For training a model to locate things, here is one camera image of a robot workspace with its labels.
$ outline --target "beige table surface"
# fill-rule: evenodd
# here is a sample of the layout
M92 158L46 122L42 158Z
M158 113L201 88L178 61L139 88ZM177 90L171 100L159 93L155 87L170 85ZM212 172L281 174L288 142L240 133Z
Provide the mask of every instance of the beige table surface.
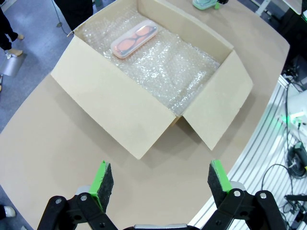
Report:
M221 159L229 171L244 149L289 45L236 0L218 11L199 11L191 0L169 1L235 46L255 84L251 95L214 151L181 119L138 161L47 76L0 134L0 184L34 228L49 198L71 198L91 184L101 160L111 162L115 185L107 214L118 228L188 223L211 196L210 160Z

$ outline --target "clear plastic case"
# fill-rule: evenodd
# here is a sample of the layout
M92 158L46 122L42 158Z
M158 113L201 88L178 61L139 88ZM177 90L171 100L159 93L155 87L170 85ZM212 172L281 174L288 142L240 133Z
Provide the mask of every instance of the clear plastic case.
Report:
M157 24L149 19L145 20L112 42L112 53L118 58L126 58L157 33Z

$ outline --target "cable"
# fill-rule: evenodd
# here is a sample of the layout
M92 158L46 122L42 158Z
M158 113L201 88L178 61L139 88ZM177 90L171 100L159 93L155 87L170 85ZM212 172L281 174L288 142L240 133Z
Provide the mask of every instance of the cable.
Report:
M61 29L62 29L63 33L64 33L64 34L66 34L66 35L68 35L68 33L67 33L67 32L65 32L65 30L64 30L64 28L63 28L63 24L62 24L61 20L59 19L59 14L58 14L58 11L57 11L57 8L56 8L56 5L54 4L53 0L51 0L51 1L52 1L52 5L53 5L53 7L54 7L54 10L56 11L56 14L57 14L57 17L58 17L58 20L59 20L58 25L60 25L60 27L61 27Z
M267 169L267 171L264 173L263 178L262 178L261 190L263 190L264 178L265 178L266 174L268 173L268 171L269 171L272 167L274 167L274 166L276 166L276 165L277 165L277 166L281 166L281 167L283 167L284 169L287 170L287 172L288 172L288 174L289 174L290 183L291 183L291 193L293 194L293 182L292 182L291 175L290 175L289 170L287 169L287 167L284 166L284 165L282 165L282 164L273 164L273 165L271 165L271 166Z
M280 213L281 213L282 217L284 218L284 221L286 222L286 224L289 227L289 229L291 229L291 226L290 226L289 222L287 221L286 215L284 213L282 213L282 212L280 212Z
M296 179L307 177L306 169L295 151L295 147L291 147L287 153L287 166L290 175Z

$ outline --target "table leg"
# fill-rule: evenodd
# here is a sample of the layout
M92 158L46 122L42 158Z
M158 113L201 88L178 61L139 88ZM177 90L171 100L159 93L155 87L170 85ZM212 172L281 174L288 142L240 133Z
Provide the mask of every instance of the table leg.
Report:
M267 8L268 4L271 2L271 0L264 0L263 3L259 6L258 10L256 11L256 14L260 17L263 11Z

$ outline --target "cardboard box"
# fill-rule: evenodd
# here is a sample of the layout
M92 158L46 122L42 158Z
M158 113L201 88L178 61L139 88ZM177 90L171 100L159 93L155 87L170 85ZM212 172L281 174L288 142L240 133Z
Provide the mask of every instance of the cardboard box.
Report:
M115 19L135 4L142 15L207 52L221 66L183 113L212 150L237 115L252 81L233 46L181 9L164 0L116 0L84 24ZM51 75L101 127L140 159L176 117L149 92L83 41L80 25Z

